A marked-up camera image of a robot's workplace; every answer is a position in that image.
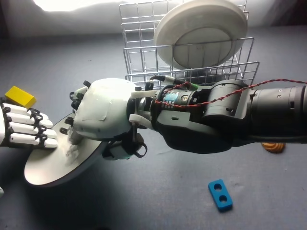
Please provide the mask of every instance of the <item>gray tabletop surface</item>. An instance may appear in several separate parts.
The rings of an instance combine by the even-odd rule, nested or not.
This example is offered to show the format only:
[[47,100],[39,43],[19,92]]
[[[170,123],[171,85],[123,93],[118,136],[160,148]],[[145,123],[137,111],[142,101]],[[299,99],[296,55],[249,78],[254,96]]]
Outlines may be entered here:
[[[255,28],[248,35],[255,37],[250,60],[260,61],[256,83],[307,80],[307,27]],[[35,108],[55,123],[71,112],[68,93],[84,80],[124,77],[122,49],[119,34],[2,42],[0,94],[13,85],[30,92]],[[306,145],[288,144],[279,155],[259,143],[198,155],[170,149],[153,131],[141,133],[149,148],[143,159],[100,159],[48,189],[25,182],[29,151],[1,148],[0,229],[306,229]],[[224,180],[234,202],[226,213],[218,212],[208,191],[217,179]]]

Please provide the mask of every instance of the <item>plate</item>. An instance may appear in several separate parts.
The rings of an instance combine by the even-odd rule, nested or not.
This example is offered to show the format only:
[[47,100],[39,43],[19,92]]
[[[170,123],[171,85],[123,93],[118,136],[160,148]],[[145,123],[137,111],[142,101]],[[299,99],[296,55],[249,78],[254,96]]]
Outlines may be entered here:
[[107,142],[84,138],[76,149],[69,151],[71,143],[68,136],[60,133],[61,127],[69,125],[63,118],[52,130],[57,133],[56,149],[35,149],[30,154],[24,168],[24,177],[28,183],[41,187],[51,187],[65,183],[89,168],[106,148]]
[[227,0],[192,0],[163,17],[153,40],[156,46],[174,46],[157,49],[174,68],[218,66],[242,47],[244,40],[236,39],[246,36],[247,27],[242,10]]

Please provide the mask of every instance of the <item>yellow sponge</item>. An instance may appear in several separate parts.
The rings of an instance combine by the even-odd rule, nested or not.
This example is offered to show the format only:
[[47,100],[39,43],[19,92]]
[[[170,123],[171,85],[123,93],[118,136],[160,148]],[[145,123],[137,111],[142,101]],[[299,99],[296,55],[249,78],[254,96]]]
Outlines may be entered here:
[[36,98],[31,94],[13,86],[9,91],[5,93],[5,97],[22,107],[31,108],[36,102]]

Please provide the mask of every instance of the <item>metal wire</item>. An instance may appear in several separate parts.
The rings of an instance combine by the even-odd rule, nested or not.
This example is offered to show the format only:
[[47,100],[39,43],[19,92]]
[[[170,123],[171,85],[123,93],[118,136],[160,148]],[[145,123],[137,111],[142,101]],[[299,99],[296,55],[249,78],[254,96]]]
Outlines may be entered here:
[[[175,6],[183,3],[184,0],[158,0],[142,3],[127,3],[119,6],[122,21],[122,33],[125,42],[123,50],[125,64],[127,68],[126,79],[137,85],[144,87],[148,77],[154,74],[166,74],[175,78],[181,78],[193,83],[213,83],[221,80],[231,79],[244,81],[251,84],[258,70],[258,62],[249,62],[250,53],[253,47],[254,38],[242,38],[232,41],[218,41],[197,44],[184,44],[175,46],[154,46],[153,34],[161,19]],[[238,7],[244,12],[248,19],[249,13],[246,11],[247,0],[242,0]],[[221,60],[222,46],[231,44],[233,49],[232,57],[229,60]],[[202,68],[190,69],[190,56],[193,55],[191,48],[202,45],[203,58],[200,66]],[[219,46],[217,63],[215,67],[205,67],[206,51],[209,46]],[[187,69],[177,70],[174,67],[175,48],[186,49],[187,51]],[[160,49],[169,49],[172,53],[173,63],[168,65],[164,63],[158,55]],[[163,85],[156,82],[155,88],[161,88]]]

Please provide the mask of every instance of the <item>blue block with holes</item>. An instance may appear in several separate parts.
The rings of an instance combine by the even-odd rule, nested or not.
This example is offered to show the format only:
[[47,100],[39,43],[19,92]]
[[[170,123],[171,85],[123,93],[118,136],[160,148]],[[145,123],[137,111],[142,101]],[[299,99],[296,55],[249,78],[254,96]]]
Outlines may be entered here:
[[233,202],[222,179],[210,182],[208,188],[220,212],[232,209]]

